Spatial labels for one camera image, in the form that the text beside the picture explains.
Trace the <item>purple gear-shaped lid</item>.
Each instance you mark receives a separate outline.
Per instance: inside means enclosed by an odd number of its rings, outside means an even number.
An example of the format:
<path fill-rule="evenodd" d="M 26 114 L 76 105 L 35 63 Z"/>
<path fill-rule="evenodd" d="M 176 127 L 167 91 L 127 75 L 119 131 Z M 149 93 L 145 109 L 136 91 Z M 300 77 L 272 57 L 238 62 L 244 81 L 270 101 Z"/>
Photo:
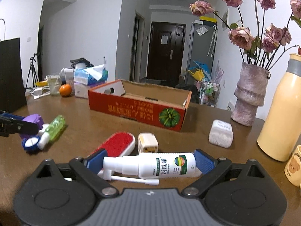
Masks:
<path fill-rule="evenodd" d="M 36 136 L 44 124 L 43 118 L 39 114 L 31 114 L 22 121 L 25 122 L 25 125 L 23 133 L 19 135 L 21 139 Z"/>

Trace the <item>blue gear-shaped lid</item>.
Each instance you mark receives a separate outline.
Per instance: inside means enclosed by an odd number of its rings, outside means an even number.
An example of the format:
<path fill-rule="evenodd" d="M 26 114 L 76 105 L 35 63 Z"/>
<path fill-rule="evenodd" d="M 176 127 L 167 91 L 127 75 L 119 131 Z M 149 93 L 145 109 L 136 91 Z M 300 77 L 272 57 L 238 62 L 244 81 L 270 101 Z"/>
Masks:
<path fill-rule="evenodd" d="M 40 136 L 32 136 L 29 138 L 24 138 L 22 140 L 22 147 L 26 152 L 34 152 L 38 150 L 38 143 L 40 141 Z"/>

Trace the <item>red white lint brush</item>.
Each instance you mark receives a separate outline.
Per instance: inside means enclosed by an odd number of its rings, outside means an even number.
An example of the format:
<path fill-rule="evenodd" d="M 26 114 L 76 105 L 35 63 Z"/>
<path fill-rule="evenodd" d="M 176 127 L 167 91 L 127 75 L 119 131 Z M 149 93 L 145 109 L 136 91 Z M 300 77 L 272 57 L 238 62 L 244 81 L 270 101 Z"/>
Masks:
<path fill-rule="evenodd" d="M 136 145 L 135 136 L 128 132 L 117 132 L 112 134 L 87 158 L 96 155 L 101 149 L 107 151 L 109 157 L 128 156 L 132 153 Z"/>

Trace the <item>green spray bottle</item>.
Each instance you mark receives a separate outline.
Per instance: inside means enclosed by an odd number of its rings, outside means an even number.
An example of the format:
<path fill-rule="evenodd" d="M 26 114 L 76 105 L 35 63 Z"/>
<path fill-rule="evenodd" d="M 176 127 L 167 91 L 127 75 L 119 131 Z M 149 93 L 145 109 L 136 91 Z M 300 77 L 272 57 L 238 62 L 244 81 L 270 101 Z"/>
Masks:
<path fill-rule="evenodd" d="M 56 137 L 61 134 L 65 124 L 64 116 L 58 115 L 45 129 L 40 141 L 38 142 L 38 148 L 43 150 L 49 142 L 54 141 Z"/>

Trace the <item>white throat spray bottle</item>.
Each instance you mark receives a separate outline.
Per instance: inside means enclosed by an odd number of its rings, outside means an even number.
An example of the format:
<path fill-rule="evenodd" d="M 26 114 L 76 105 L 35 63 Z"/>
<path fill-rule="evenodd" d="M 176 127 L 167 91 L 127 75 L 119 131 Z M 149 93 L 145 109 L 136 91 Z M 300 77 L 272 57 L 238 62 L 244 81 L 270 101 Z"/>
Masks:
<path fill-rule="evenodd" d="M 196 178 L 193 153 L 140 153 L 136 156 L 104 157 L 99 175 L 104 180 L 158 185 L 159 179 Z"/>

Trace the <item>cream cube charger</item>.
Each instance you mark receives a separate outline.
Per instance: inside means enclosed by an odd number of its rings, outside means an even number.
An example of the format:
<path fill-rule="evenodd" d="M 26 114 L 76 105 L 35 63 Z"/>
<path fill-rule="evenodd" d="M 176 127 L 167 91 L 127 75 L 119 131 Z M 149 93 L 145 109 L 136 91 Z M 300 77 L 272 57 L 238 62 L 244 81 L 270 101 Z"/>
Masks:
<path fill-rule="evenodd" d="M 140 133 L 137 146 L 139 153 L 157 153 L 159 149 L 158 141 L 152 133 Z"/>

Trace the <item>black paper bag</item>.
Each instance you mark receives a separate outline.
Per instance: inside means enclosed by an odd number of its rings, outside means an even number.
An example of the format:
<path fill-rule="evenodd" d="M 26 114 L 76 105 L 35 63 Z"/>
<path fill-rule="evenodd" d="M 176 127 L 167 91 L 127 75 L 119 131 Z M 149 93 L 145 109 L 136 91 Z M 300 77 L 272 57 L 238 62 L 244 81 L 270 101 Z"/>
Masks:
<path fill-rule="evenodd" d="M 1 41 L 1 110 L 12 113 L 27 104 L 20 60 L 20 39 Z"/>

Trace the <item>white cotton swab box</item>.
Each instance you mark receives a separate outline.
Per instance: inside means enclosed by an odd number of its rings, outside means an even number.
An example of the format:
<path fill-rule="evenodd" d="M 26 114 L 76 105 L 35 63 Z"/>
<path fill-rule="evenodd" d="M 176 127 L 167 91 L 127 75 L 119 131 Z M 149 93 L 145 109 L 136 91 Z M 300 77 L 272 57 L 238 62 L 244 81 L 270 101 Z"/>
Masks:
<path fill-rule="evenodd" d="M 233 142 L 232 125 L 221 120 L 214 120 L 210 129 L 208 140 L 211 144 L 222 148 L 229 148 Z"/>

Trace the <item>orange fruit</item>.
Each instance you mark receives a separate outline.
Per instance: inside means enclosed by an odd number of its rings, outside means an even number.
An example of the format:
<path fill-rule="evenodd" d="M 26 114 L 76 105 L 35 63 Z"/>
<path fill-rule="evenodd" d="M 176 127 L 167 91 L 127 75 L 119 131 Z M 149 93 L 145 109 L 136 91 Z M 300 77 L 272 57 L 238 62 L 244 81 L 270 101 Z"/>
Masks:
<path fill-rule="evenodd" d="M 59 88 L 61 97 L 69 97 L 72 93 L 72 87 L 69 84 L 64 84 Z"/>

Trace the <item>clear plastic food container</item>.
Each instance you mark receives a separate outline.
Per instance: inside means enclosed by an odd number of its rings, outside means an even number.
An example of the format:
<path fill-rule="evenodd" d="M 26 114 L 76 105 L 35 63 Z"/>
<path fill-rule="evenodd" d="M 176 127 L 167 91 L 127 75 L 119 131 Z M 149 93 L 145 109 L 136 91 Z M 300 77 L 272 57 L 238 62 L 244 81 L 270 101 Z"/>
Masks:
<path fill-rule="evenodd" d="M 74 94 L 74 69 L 73 68 L 63 68 L 59 72 L 59 78 L 62 85 L 68 84 L 72 88 L 72 94 Z"/>

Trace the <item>yellow bear mug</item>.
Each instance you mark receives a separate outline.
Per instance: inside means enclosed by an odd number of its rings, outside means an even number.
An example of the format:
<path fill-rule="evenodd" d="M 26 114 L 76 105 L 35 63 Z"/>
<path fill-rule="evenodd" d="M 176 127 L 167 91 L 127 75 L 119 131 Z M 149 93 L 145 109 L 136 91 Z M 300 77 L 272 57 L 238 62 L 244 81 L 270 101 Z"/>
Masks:
<path fill-rule="evenodd" d="M 291 158 L 285 166 L 284 173 L 286 178 L 292 183 L 294 186 L 300 188 L 301 183 L 301 152 L 300 152 L 300 144 L 296 147 L 294 152 L 292 153 Z"/>

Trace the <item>pink ceramic vase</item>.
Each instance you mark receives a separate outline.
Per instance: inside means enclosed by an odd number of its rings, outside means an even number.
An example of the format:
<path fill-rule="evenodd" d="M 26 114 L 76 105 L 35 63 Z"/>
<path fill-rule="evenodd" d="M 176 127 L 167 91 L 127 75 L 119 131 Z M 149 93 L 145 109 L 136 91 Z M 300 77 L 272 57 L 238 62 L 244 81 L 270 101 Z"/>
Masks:
<path fill-rule="evenodd" d="M 269 78 L 270 72 L 263 67 L 242 63 L 232 120 L 246 127 L 253 125 L 258 108 L 264 105 Z"/>

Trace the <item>white umbrella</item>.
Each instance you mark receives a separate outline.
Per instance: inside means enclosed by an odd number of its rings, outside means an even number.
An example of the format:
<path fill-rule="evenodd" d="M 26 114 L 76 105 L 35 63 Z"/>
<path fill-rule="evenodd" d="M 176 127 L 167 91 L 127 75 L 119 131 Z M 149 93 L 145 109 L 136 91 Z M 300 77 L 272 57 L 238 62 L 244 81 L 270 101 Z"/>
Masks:
<path fill-rule="evenodd" d="M 218 27 L 215 25 L 215 26 L 213 26 L 213 29 L 214 29 L 213 34 L 212 34 L 209 50 L 207 53 L 208 57 L 213 57 L 213 51 L 214 51 L 214 46 L 215 46 L 215 42 L 216 42 Z"/>

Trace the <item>grey refrigerator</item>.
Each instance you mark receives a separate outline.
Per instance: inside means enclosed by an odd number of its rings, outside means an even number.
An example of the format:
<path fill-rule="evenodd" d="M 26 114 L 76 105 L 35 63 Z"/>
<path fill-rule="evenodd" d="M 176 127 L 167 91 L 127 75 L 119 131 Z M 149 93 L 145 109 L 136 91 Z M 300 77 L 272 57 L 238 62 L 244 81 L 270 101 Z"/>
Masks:
<path fill-rule="evenodd" d="M 210 72 L 212 72 L 214 54 L 215 54 L 215 46 L 213 51 L 213 57 L 208 57 L 207 53 L 209 50 L 212 34 L 213 34 L 213 26 L 209 26 L 204 24 L 202 21 L 195 20 L 191 26 L 191 34 L 190 34 L 190 42 L 189 42 L 189 53 L 188 53 L 188 61 L 186 67 L 185 74 L 185 84 L 193 84 L 194 79 L 188 73 L 188 68 L 194 67 L 195 64 L 193 61 L 198 61 L 203 64 L 207 64 Z"/>

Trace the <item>yellow box on refrigerator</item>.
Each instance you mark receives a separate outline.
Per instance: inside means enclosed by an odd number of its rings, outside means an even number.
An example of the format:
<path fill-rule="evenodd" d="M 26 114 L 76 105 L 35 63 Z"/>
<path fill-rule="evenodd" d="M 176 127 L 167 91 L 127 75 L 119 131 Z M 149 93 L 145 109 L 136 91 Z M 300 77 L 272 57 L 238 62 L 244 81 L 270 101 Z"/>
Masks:
<path fill-rule="evenodd" d="M 211 18 L 211 17 L 207 17 L 207 16 L 200 16 L 199 20 L 209 26 L 217 25 L 217 19 L 215 19 L 215 18 Z"/>

